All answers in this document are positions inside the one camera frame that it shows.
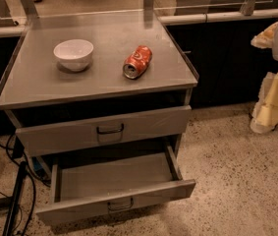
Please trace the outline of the black floor stand bar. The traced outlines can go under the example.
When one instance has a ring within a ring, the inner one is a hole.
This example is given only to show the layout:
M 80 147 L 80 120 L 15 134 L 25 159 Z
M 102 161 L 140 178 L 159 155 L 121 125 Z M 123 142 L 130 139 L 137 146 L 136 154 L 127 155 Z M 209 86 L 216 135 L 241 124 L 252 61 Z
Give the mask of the black floor stand bar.
M 23 183 L 26 177 L 26 166 L 27 164 L 24 161 L 20 164 L 2 236 L 12 236 Z

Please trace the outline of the white ceramic bowl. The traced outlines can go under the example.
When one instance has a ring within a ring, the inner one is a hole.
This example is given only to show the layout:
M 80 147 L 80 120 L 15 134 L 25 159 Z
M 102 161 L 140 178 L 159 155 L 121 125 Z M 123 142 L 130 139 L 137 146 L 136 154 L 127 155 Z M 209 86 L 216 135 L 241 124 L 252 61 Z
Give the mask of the white ceramic bowl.
M 91 63 L 93 50 L 93 44 L 87 40 L 70 39 L 56 45 L 53 54 L 64 68 L 78 72 Z

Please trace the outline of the grey top drawer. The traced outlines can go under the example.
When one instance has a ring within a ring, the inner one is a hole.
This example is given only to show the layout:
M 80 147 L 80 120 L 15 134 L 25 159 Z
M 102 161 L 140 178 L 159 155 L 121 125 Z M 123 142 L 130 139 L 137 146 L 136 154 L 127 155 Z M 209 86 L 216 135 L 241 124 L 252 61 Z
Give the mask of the grey top drawer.
M 182 134 L 191 114 L 188 105 L 48 124 L 17 130 L 30 156 Z

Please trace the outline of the crushed orange soda can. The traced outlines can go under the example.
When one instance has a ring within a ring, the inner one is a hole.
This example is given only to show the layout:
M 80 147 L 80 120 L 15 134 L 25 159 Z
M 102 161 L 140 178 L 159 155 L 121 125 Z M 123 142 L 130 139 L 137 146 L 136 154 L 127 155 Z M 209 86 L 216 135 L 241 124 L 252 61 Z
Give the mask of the crushed orange soda can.
M 148 68 L 151 59 L 151 50 L 145 45 L 138 46 L 124 62 L 124 75 L 131 80 L 139 78 Z

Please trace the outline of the grey metal drawer cabinet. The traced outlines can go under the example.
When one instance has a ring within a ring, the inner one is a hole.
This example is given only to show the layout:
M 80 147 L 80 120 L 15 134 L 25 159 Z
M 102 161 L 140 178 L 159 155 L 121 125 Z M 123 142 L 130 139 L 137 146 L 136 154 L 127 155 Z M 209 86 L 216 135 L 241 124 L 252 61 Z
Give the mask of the grey metal drawer cabinet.
M 94 46 L 92 61 L 82 71 L 64 68 L 53 54 L 56 45 L 70 39 Z M 140 45 L 151 50 L 152 59 L 146 71 L 131 80 L 123 65 Z M 32 22 L 0 85 L 0 109 L 18 130 L 189 105 L 196 84 L 194 73 L 152 14 L 125 11 L 40 18 Z M 142 141 L 176 143 L 182 134 L 83 149 Z M 50 166 L 55 156 L 67 152 L 32 157 Z

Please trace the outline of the grey drawer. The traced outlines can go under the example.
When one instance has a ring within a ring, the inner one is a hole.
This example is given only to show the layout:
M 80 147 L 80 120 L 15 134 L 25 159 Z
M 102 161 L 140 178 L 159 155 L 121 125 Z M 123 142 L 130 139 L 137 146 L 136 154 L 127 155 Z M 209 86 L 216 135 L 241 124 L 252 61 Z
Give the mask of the grey drawer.
M 48 124 L 17 130 L 30 156 L 182 134 L 191 114 L 188 105 Z
M 36 211 L 47 225 L 188 198 L 170 145 L 142 141 L 61 153 L 54 157 L 49 205 Z

